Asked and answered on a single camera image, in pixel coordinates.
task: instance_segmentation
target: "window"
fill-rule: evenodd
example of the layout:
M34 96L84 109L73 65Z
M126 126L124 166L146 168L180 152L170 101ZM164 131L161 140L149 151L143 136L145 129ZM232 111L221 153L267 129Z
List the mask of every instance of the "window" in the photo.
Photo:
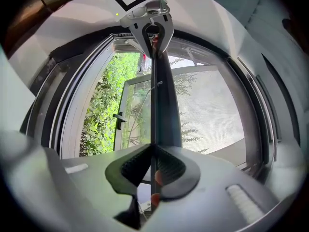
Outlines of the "window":
M116 54L104 70L91 99L84 123L81 155L150 143L151 61L123 42L123 39L114 40ZM172 39L168 55L178 100L183 148L223 158L242 169L250 168L249 165L255 164L253 161L259 162L259 159L253 160L259 153L252 154L260 147L257 129L252 133L245 130L257 128L254 119L248 119L254 111L244 115L252 108L249 105L243 107L248 100L244 98L245 92L239 91L242 89L239 83L238 91L233 89L231 92L231 87L239 80L232 77L229 67L207 49L179 39ZM98 92L98 87L102 87L107 79L116 83L108 84L109 91L116 87L116 92L109 96ZM104 105L104 108L93 105ZM117 113L125 120L121 130L115 130L116 119L112 115Z

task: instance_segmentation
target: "white wall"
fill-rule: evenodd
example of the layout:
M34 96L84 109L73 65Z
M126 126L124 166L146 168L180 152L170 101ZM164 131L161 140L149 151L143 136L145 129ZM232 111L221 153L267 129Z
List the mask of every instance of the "white wall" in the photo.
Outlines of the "white wall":
M43 50L38 37L33 35L12 55L9 62L23 83L30 87L47 60L48 53Z
M304 115L309 108L309 58L283 28L284 18L289 15L277 0L261 0L247 30L263 47L263 54L289 90L300 126L301 148L306 152L308 138Z
M19 131L34 101L0 47L0 130Z

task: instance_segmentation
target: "door handle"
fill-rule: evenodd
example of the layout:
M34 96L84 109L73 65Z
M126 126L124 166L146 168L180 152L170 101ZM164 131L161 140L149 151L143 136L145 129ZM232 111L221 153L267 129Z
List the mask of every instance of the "door handle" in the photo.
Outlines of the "door handle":
M119 114L113 114L112 116L117 119L116 128L122 130L122 123L128 122L128 120L122 116L122 112L119 112Z

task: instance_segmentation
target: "glass pane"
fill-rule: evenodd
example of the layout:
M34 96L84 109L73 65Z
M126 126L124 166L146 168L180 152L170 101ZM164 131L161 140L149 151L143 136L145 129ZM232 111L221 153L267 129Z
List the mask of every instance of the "glass pane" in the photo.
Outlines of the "glass pane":
M208 154L244 138L239 112L219 71L175 75L174 83L184 148Z
M150 143L151 81L129 86L125 117L129 120L122 130L121 148Z

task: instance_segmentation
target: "green leaves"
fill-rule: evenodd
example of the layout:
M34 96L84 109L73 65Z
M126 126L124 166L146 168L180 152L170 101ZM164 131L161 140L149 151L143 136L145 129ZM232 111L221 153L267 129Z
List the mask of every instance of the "green leaves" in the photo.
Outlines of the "green leaves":
M80 155L113 151L116 118L126 80L136 77L139 53L116 53L94 91L84 120Z

